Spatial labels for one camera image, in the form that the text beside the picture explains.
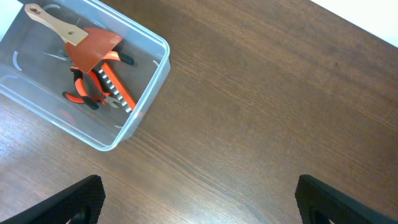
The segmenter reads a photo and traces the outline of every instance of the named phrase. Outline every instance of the wooden handle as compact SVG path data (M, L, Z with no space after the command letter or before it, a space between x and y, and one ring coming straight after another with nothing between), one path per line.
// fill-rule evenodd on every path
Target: wooden handle
M88 36L88 33L84 30L52 17L36 4L26 4L25 12L31 19L54 30L63 41L69 42L74 46L77 46Z

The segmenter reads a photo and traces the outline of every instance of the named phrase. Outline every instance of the plastic bin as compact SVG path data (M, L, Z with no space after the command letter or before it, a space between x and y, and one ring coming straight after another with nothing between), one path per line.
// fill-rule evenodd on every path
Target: plastic bin
M108 62L137 101L131 113L100 105L91 110L71 103L63 91L77 95L70 61L57 58L65 43L51 29L33 21L24 4L36 3L54 17L80 28L101 27L121 35L118 45L133 66ZM100 151L132 136L170 71L168 43L96 0L7 0L0 14L0 92ZM99 92L85 77L90 96Z

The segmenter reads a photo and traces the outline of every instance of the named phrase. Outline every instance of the orange tool handle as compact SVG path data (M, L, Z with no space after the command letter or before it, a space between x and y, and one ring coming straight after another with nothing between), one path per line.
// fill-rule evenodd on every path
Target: orange tool handle
M104 96L110 96L110 95L111 95L111 93L106 93L106 92L104 92L104 90L102 89L101 83L100 83L100 81L98 80L97 75L96 75L93 71L90 71L90 72L88 73L88 75L89 75L90 78L94 81L95 85L97 86L97 88L99 89L99 91L101 92L102 95L104 95Z
M130 56L122 54L122 53L117 53L115 51L108 52L104 56L103 60L107 60L107 59L118 60L118 61L124 62L126 64L129 64L129 65L134 65L134 59L132 59Z
M83 99L81 97L77 97L77 96L72 96L72 94L68 93L68 92L63 92L62 96L71 101L72 103L78 103L78 104L85 104L85 102L83 101ZM104 101L104 99L102 97L92 97L92 100L95 102L101 102L102 104L106 104L106 102Z
M104 70L104 73L111 80L111 82L115 86L115 88L119 91L120 95L123 96L123 99L126 100L129 107L133 110L136 107L136 104L137 104L136 101L130 95L130 93L127 91L126 87L124 87L124 85L121 83L121 81L116 76L115 72L112 70L112 68L109 66L109 64L105 62L101 66L101 68Z
M88 93L85 88L85 84L83 82L83 72L79 68L71 67L70 71L72 72L73 81L75 82L75 86L77 92L83 99L83 101L93 110L98 109L98 105L88 96Z

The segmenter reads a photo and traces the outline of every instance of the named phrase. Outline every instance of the pliers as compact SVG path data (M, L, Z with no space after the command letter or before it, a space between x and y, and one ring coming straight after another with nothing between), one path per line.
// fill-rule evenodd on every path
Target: pliers
M70 93L64 91L62 93L62 96L64 98L74 103L86 104L93 110L97 110L99 108L96 102L101 102L103 105L109 104L114 108L119 108L117 103L120 103L120 101L113 97L110 97L111 95L110 93L103 91L101 83L98 80L98 77L96 76L94 71L90 71L88 75L94 81L94 84L101 92L101 97L93 97L93 98L88 96L87 91L85 89L85 84L83 81L83 72L77 67L71 67L70 71L72 73L73 81L75 82L75 86L80 97L73 96Z

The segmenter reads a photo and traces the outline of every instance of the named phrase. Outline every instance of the brown wood grain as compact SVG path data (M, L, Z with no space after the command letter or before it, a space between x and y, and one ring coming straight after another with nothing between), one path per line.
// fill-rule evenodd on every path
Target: brown wood grain
M300 174L398 220L395 47L304 0L104 2L172 69L110 152L0 96L0 220L90 174L100 223L300 223Z

